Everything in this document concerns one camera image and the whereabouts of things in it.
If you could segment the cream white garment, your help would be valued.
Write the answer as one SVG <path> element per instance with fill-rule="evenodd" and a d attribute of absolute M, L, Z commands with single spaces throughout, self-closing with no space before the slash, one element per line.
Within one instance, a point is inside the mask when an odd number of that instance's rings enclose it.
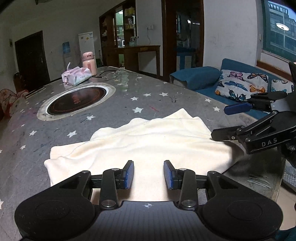
<path fill-rule="evenodd" d="M 244 154 L 232 142 L 216 142 L 199 117 L 184 109 L 153 120 L 134 118 L 119 128 L 100 128 L 90 140 L 55 146 L 44 162 L 50 184 L 55 185 L 83 170 L 93 175 L 134 162 L 134 177 L 119 200 L 176 201 L 179 190 L 169 190 L 164 177 L 164 161 L 175 168 L 188 168 L 198 175 L 223 173 Z"/>

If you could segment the butterfly print pillow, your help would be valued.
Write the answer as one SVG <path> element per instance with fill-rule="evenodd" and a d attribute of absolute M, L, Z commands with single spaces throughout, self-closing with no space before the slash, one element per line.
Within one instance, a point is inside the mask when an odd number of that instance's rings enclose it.
<path fill-rule="evenodd" d="M 291 81 L 282 79 L 273 79 L 271 82 L 271 92 L 283 91 L 291 93 L 294 91 L 294 85 Z"/>
<path fill-rule="evenodd" d="M 252 94 L 268 92 L 268 81 L 268 76 L 263 73 L 222 70 L 215 94 L 234 101 L 246 101 Z"/>

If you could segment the blue sofa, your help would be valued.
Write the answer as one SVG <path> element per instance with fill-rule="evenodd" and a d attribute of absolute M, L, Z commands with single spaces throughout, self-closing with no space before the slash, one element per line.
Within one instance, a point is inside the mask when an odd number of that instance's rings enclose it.
<path fill-rule="evenodd" d="M 170 82 L 226 104 L 224 113 L 247 113 L 256 122 L 214 130 L 216 141 L 238 140 L 248 154 L 277 148 L 288 161 L 284 183 L 295 189 L 295 83 L 231 59 L 221 69 L 198 67 L 170 75 Z"/>

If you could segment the round black induction cooktop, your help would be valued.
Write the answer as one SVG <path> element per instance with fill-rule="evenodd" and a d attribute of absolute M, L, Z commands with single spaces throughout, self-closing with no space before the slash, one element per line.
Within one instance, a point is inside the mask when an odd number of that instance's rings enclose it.
<path fill-rule="evenodd" d="M 37 112 L 41 121 L 55 121 L 93 108 L 116 92 L 110 84 L 97 82 L 78 85 L 46 100 Z"/>

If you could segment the pink wet wipes pack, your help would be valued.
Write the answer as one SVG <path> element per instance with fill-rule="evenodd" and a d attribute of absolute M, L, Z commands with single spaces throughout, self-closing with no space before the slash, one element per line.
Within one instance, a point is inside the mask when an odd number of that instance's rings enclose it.
<path fill-rule="evenodd" d="M 79 66 L 70 69 L 70 62 L 67 65 L 66 71 L 62 73 L 62 82 L 67 85 L 71 86 L 77 86 L 81 84 L 82 82 L 88 80 L 91 76 L 92 73 L 90 69 L 88 68 L 81 68 Z"/>

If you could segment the pink insulated bottle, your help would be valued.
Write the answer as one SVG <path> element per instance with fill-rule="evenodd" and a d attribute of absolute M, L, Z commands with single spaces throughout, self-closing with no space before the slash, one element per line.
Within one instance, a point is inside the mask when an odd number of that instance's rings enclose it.
<path fill-rule="evenodd" d="M 82 62 L 83 62 L 83 67 L 88 68 L 92 76 L 95 76 L 97 74 L 96 61 L 95 61 L 95 56 L 93 52 L 83 53 Z"/>

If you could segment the water dispenser with blue bottle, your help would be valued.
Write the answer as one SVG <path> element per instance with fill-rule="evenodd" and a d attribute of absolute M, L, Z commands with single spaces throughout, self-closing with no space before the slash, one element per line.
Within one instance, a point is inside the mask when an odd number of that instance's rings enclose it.
<path fill-rule="evenodd" d="M 63 61 L 64 61 L 64 66 L 67 68 L 68 63 L 71 62 L 71 49 L 70 49 L 70 43 L 69 42 L 64 42 L 62 44 L 63 48 Z"/>

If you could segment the white refrigerator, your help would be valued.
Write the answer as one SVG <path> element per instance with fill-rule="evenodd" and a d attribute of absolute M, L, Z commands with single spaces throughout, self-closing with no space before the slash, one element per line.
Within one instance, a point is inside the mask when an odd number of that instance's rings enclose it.
<path fill-rule="evenodd" d="M 86 52 L 92 52 L 95 55 L 93 32 L 81 33 L 78 35 L 80 55 Z"/>

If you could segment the polka dot kids play tent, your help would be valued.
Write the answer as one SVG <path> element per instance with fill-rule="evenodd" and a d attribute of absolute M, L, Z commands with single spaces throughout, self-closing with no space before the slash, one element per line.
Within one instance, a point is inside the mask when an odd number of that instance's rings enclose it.
<path fill-rule="evenodd" d="M 27 90 L 23 90 L 18 93 L 14 93 L 9 89 L 1 90 L 1 109 L 4 112 L 4 116 L 7 118 L 12 117 L 16 112 L 17 107 L 25 101 L 26 96 L 29 94 Z"/>

